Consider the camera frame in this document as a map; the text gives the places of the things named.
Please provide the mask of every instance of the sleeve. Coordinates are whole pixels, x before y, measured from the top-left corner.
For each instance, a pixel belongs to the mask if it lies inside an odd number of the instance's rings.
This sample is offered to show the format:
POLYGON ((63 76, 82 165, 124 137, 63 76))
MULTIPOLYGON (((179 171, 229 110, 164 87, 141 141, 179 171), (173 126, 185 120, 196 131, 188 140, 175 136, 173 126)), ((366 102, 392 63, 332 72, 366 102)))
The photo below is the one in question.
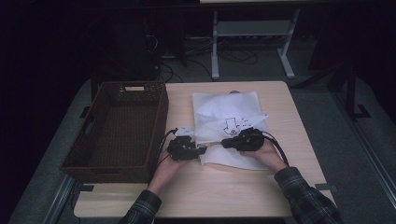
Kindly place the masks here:
POLYGON ((150 224, 161 206, 161 199, 149 190, 143 190, 137 197, 120 224, 150 224))
POLYGON ((275 180, 289 200, 298 223, 343 223, 335 204, 309 187, 297 168, 288 167, 277 172, 275 180))

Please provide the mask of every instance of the person's right hand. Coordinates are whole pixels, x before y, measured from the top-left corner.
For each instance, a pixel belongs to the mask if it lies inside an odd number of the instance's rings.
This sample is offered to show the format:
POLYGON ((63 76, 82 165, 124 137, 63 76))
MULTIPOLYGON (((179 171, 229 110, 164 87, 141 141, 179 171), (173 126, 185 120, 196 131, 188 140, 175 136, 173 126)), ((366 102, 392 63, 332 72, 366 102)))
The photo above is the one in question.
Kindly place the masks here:
POLYGON ((241 155, 255 158, 270 170, 277 173, 288 165, 282 161, 270 140, 265 139, 264 144, 257 151, 241 151, 241 155))

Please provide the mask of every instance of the dark background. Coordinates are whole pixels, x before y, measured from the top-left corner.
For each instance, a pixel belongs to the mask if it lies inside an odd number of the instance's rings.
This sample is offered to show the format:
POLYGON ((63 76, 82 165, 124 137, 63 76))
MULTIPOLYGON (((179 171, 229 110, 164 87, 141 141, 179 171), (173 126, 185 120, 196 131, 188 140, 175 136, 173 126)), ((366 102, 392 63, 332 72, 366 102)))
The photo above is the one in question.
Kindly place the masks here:
MULTIPOLYGON (((323 69, 338 61, 356 66, 358 76, 372 86, 393 120, 394 5, 383 1, 324 11, 308 7, 302 10, 295 33, 295 38, 319 39, 312 67, 323 69)), ((152 65, 158 59, 141 44, 145 43, 143 14, 81 9, 65 0, 0 3, 1 223, 8 221, 73 97, 92 74, 101 80, 155 78, 152 65)), ((162 39, 160 44, 180 52, 183 46, 171 40, 182 40, 184 32, 210 35, 211 28, 205 28, 211 24, 207 15, 173 14, 166 17, 167 24, 159 22, 161 14, 149 15, 149 25, 162 39), (162 36, 175 27, 184 27, 184 32, 162 36)))

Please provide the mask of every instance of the gray floor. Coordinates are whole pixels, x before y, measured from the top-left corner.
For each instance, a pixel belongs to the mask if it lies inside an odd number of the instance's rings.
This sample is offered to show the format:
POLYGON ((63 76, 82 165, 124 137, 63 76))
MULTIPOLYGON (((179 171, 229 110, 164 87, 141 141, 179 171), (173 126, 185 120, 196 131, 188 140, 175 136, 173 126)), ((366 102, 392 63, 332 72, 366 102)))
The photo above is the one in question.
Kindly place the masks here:
MULTIPOLYGON (((221 55, 228 59, 245 59, 248 55, 255 57, 245 63, 229 62, 219 59, 220 79, 218 81, 253 81, 253 80, 283 80, 289 85, 306 80, 314 72, 308 71, 308 64, 315 46, 314 40, 293 41, 288 53, 296 78, 286 78, 280 60, 276 54, 279 41, 258 47, 245 47, 244 51, 223 50, 221 55)), ((210 53, 189 57, 187 67, 180 62, 166 63, 176 75, 169 82, 208 82, 209 74, 197 62, 210 72, 210 53)), ((170 71, 162 66, 163 71, 170 71)), ((163 79, 168 79, 169 73, 163 72, 163 79)), ((298 108, 312 146, 317 154, 320 166, 328 183, 335 186, 333 197, 345 223, 396 223, 396 210, 382 183, 375 174, 356 130, 364 133, 373 151, 382 161, 389 175, 396 176, 395 154, 396 126, 376 102, 371 89, 362 81, 357 81, 357 104, 365 105, 370 119, 359 119, 351 122, 343 110, 345 95, 327 91, 327 78, 323 78, 309 88, 291 90, 291 95, 298 108)), ((55 200, 62 198, 58 191, 64 181, 64 175, 57 167, 74 141, 81 125, 79 118, 84 106, 89 105, 90 83, 87 82, 71 104, 58 132, 55 134, 47 154, 40 163, 34 178, 26 189, 19 206, 14 212, 10 223, 43 223, 52 218, 49 210, 55 200)), ((117 218, 110 219, 79 219, 74 217, 72 206, 77 198, 73 192, 67 198, 57 223, 117 223, 117 218)))

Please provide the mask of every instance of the white cloth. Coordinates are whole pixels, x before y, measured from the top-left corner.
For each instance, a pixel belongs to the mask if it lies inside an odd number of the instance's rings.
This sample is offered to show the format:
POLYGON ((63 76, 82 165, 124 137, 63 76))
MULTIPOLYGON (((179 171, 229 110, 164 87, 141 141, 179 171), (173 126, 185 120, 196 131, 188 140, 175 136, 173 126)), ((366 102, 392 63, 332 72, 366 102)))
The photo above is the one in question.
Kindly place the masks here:
MULTIPOLYGON (((248 118, 262 115, 257 92, 210 94, 195 92, 192 95, 196 144, 220 142, 224 138, 237 136, 248 118)), ((253 125, 267 131, 264 121, 253 125)), ((241 156, 234 148, 221 145, 208 147, 200 156, 201 164, 207 162, 249 170, 267 168, 254 158, 241 156)))

